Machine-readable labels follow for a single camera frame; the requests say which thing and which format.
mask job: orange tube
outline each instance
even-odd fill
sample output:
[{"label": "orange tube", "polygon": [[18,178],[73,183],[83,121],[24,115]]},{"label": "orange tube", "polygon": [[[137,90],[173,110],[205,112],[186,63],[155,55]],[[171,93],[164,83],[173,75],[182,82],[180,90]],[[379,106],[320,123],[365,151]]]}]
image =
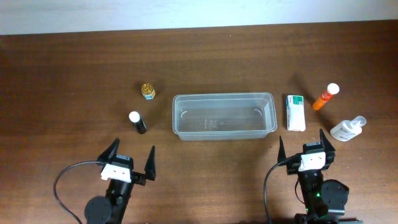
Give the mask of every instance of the orange tube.
[{"label": "orange tube", "polygon": [[319,110],[322,106],[325,105],[327,101],[329,101],[333,95],[339,92],[340,88],[337,84],[331,83],[328,85],[328,89],[325,90],[322,95],[316,100],[316,102],[312,105],[314,110]]}]

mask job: wire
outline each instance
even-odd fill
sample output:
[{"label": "wire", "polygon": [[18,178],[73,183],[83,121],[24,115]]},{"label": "wire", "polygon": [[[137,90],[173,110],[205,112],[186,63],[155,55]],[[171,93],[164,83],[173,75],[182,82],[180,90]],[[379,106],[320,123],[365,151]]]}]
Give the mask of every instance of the wire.
[{"label": "wire", "polygon": [[268,180],[269,174],[271,174],[271,172],[272,172],[276,167],[279,167],[280,165],[286,163],[286,161],[287,161],[287,160],[284,160],[284,161],[282,161],[282,162],[279,162],[279,163],[275,164],[275,165],[268,171],[268,173],[267,173],[267,175],[266,175],[266,178],[264,179],[264,205],[266,206],[266,214],[267,214],[267,218],[268,218],[268,224],[272,224],[272,221],[271,221],[271,216],[269,215],[268,206],[267,206],[267,180]]},{"label": "wire", "polygon": [[297,186],[298,186],[298,184],[299,184],[299,180],[297,179],[296,185],[294,186],[294,193],[296,193],[297,199],[298,199],[301,203],[303,203],[303,204],[305,205],[305,203],[304,203],[301,199],[299,199],[299,196],[297,195]]},{"label": "wire", "polygon": [[85,161],[85,162],[79,162],[79,163],[76,163],[76,164],[74,164],[74,165],[68,166],[67,168],[65,168],[64,170],[62,170],[62,171],[58,174],[57,178],[55,178],[54,185],[53,185],[53,193],[54,193],[55,199],[56,199],[57,202],[61,205],[61,207],[62,207],[65,211],[67,211],[67,213],[68,213],[69,215],[71,215],[73,218],[76,219],[76,221],[77,221],[79,224],[83,224],[83,223],[81,222],[81,220],[79,219],[79,217],[77,217],[77,215],[75,215],[73,212],[71,212],[71,211],[61,202],[61,200],[60,200],[59,197],[58,197],[57,188],[56,188],[56,187],[57,187],[58,180],[61,178],[61,176],[62,176],[64,173],[66,173],[66,171],[68,171],[68,170],[70,170],[70,169],[72,169],[72,168],[75,168],[76,166],[85,165],[85,164],[97,164],[97,165],[102,165],[102,166],[105,165],[104,162],[98,162],[98,161]]}]

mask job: wall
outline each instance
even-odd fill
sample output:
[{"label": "wall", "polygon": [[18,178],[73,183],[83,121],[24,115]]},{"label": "wall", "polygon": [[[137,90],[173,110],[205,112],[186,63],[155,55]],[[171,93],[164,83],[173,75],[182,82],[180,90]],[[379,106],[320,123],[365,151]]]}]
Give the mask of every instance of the wall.
[{"label": "wall", "polygon": [[397,19],[395,0],[2,0],[0,34]]}]

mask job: white bottle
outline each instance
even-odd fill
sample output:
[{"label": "white bottle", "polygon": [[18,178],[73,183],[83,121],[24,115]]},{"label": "white bottle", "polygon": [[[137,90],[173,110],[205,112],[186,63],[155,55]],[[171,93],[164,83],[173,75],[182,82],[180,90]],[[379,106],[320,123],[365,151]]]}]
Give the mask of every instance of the white bottle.
[{"label": "white bottle", "polygon": [[336,127],[330,130],[330,134],[339,141],[348,141],[353,137],[362,133],[362,126],[366,124],[366,119],[362,116],[357,116],[352,121],[342,121]]}]

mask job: bottle nozzle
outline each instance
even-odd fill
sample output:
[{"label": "bottle nozzle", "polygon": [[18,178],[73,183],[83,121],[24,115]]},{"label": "bottle nozzle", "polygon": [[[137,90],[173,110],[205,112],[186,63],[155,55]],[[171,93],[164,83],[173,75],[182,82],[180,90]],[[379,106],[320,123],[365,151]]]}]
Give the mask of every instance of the bottle nozzle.
[{"label": "bottle nozzle", "polygon": [[366,124],[366,119],[362,116],[357,116],[351,121],[353,127],[362,127]]}]

